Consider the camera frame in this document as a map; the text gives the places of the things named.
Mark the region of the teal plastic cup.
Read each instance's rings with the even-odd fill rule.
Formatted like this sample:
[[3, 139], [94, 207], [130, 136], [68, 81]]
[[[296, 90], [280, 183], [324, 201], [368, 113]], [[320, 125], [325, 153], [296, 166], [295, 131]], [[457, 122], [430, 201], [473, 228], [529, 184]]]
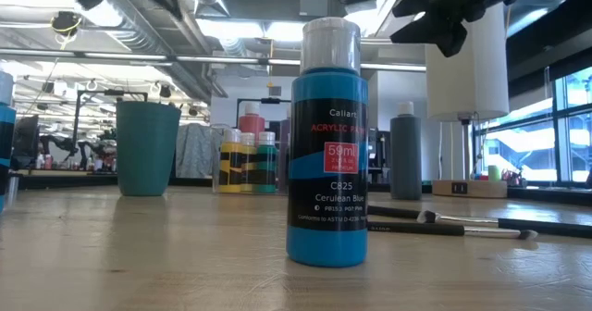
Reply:
[[117, 183], [125, 196], [160, 196], [169, 183], [181, 111], [144, 101], [117, 103]]

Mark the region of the tall rose pink paint bottle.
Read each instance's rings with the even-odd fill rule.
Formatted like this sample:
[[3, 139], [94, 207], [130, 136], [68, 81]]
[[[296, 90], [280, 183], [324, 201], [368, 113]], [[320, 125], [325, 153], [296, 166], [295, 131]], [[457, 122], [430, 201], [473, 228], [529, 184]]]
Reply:
[[239, 117], [238, 128], [242, 133], [252, 133], [258, 138], [259, 133], [265, 130], [265, 119], [260, 115], [260, 105], [255, 102], [247, 102], [244, 114]]

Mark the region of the small lemon yellow paint bottle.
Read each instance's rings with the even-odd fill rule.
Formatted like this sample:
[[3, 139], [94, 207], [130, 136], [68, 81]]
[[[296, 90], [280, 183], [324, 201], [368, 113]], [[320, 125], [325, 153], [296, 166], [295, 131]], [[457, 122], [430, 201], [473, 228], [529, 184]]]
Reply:
[[219, 152], [218, 190], [221, 193], [241, 191], [241, 132], [224, 129]]

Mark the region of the small teal green paint bottle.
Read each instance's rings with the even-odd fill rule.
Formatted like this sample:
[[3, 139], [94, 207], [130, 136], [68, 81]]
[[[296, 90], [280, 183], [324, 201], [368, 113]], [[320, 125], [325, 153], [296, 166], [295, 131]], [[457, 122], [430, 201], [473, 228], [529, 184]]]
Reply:
[[256, 183], [257, 193], [274, 193], [276, 191], [276, 169], [278, 150], [275, 144], [276, 135], [272, 131], [259, 133], [256, 151]]

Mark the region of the tall grey paint bottle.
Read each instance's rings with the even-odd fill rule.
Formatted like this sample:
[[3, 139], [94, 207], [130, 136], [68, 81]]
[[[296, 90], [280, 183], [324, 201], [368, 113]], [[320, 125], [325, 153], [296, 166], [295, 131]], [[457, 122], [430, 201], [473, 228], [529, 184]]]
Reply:
[[402, 102], [390, 120], [390, 192], [393, 199], [419, 200], [422, 196], [421, 119], [413, 102]]

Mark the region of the table lamp white shade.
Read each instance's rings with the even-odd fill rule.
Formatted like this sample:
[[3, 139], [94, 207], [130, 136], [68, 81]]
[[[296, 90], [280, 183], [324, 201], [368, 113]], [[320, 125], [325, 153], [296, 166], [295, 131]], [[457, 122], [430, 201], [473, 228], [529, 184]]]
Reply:
[[469, 128], [473, 121], [509, 113], [506, 29], [503, 4], [466, 26], [458, 54], [445, 57], [437, 47], [425, 48], [428, 116], [462, 125], [463, 174], [459, 179], [434, 180], [432, 193], [441, 196], [505, 198], [504, 181], [475, 180], [471, 173]]

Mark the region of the small blue paint bottle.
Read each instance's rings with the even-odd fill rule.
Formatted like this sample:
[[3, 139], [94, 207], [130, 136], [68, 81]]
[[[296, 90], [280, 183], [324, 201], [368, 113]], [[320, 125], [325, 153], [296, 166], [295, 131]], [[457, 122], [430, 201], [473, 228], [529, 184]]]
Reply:
[[16, 111], [11, 107], [13, 76], [0, 70], [0, 214], [4, 211], [6, 183], [11, 165]]

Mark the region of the clear plastic tray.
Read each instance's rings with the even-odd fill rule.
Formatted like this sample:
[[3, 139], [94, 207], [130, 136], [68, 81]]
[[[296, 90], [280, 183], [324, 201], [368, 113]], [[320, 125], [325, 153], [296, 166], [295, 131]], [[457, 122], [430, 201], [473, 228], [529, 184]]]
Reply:
[[[212, 128], [216, 128], [216, 129], [221, 129], [222, 130], [222, 140], [221, 140], [221, 143], [223, 141], [224, 129], [236, 129], [236, 130], [239, 130], [237, 128], [231, 128], [229, 125], [223, 125], [223, 124], [221, 124], [221, 125], [215, 125]], [[276, 191], [274, 193], [257, 193], [255, 191], [255, 183], [256, 183], [256, 170], [255, 170], [255, 172], [253, 173], [253, 184], [254, 184], [253, 192], [252, 193], [242, 193], [242, 192], [239, 192], [240, 194], [287, 194], [288, 193], [288, 192], [281, 193], [279, 191], [279, 189], [278, 189], [278, 164], [279, 164], [279, 160], [280, 160], [280, 158], [279, 158], [279, 144], [280, 144], [280, 140], [278, 139], [276, 133], [275, 133], [275, 135], [276, 135], [275, 144], [276, 144], [276, 148], [277, 148]], [[259, 136], [258, 136], [258, 138], [255, 138], [256, 151], [257, 151], [257, 146], [258, 146], [258, 140], [259, 140]], [[213, 179], [213, 189], [214, 189], [214, 192], [215, 193], [221, 193], [218, 190], [218, 181], [217, 181], [218, 180], [218, 170], [219, 170], [220, 145], [216, 145], [215, 146], [215, 153], [214, 153], [214, 163], [215, 163], [215, 165], [214, 165], [214, 168], [213, 168], [212, 179]]]

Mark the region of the grey ceiling unit box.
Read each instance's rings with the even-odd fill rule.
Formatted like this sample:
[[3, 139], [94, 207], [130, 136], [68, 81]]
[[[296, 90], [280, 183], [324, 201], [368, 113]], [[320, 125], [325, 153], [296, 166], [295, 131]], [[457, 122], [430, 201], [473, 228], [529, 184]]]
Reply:
[[346, 10], [339, 0], [300, 0], [299, 15], [311, 18], [344, 17]]

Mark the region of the black background monitor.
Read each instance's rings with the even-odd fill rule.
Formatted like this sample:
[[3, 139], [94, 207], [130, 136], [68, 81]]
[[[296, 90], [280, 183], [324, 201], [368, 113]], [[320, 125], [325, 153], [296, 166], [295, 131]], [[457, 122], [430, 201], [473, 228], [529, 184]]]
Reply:
[[13, 136], [11, 168], [25, 170], [34, 166], [39, 146], [39, 116], [20, 118]]

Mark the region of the thin black paintbrush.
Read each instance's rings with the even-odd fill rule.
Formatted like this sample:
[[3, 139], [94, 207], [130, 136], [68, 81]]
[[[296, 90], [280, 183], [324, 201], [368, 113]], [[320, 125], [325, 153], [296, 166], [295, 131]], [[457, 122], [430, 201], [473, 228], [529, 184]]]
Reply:
[[439, 225], [427, 223], [368, 222], [366, 227], [372, 231], [397, 232], [445, 236], [470, 236], [482, 238], [515, 239], [533, 241], [538, 233], [534, 230], [510, 230], [500, 228], [465, 227], [460, 225]]
[[421, 211], [418, 214], [416, 220], [419, 223], [455, 224], [508, 230], [534, 230], [542, 234], [592, 240], [592, 226], [571, 223], [522, 220], [513, 218], [459, 217], [439, 214], [429, 210]]
[[421, 214], [421, 212], [417, 211], [417, 210], [411, 210], [411, 209], [399, 209], [399, 208], [392, 208], [392, 207], [369, 205], [367, 207], [367, 214], [371, 215], [371, 216], [381, 216], [381, 217], [389, 217], [389, 218], [406, 218], [406, 219], [417, 220], [417, 218]]

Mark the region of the black aluminium table frame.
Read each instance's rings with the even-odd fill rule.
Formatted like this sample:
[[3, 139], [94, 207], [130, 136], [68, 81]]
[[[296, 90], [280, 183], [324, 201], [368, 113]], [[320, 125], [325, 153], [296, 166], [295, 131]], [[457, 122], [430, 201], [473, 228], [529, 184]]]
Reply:
[[507, 194], [512, 199], [592, 207], [592, 190], [587, 189], [509, 187]]

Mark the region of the black background gantry frame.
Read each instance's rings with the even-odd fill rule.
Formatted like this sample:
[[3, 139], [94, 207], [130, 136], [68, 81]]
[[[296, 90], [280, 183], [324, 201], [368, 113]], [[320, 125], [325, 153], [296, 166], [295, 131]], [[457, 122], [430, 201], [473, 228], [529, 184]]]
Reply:
[[277, 121], [281, 121], [282, 119], [284, 119], [287, 116], [287, 111], [288, 111], [288, 106], [291, 104], [291, 100], [288, 99], [280, 99], [280, 98], [274, 98], [274, 97], [267, 97], [267, 98], [238, 98], [237, 99], [237, 103], [236, 103], [236, 121], [235, 124], [236, 126], [239, 126], [239, 122], [240, 122], [240, 117], [243, 115], [243, 109], [241, 108], [241, 106], [243, 104], [246, 103], [256, 103], [259, 106], [264, 106], [264, 105], [271, 105], [271, 106], [281, 106], [281, 105], [285, 105], [285, 110], [284, 110], [284, 115], [282, 118], [278, 118]]

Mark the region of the small golden yellow paint bottle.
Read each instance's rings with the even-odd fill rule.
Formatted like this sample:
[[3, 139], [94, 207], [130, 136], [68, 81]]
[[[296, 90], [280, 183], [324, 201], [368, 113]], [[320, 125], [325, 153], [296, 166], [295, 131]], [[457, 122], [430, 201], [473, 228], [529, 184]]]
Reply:
[[240, 191], [242, 193], [253, 192], [253, 173], [256, 170], [255, 135], [251, 132], [243, 132], [240, 136], [241, 152], [241, 179]]

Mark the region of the cerulean blue paint bottle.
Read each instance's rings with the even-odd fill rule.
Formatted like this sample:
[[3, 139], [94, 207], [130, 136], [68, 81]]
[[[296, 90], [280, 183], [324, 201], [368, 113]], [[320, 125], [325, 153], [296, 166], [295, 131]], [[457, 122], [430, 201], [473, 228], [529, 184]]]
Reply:
[[368, 84], [361, 33], [344, 18], [302, 29], [292, 83], [286, 248], [291, 260], [352, 267], [367, 252]]

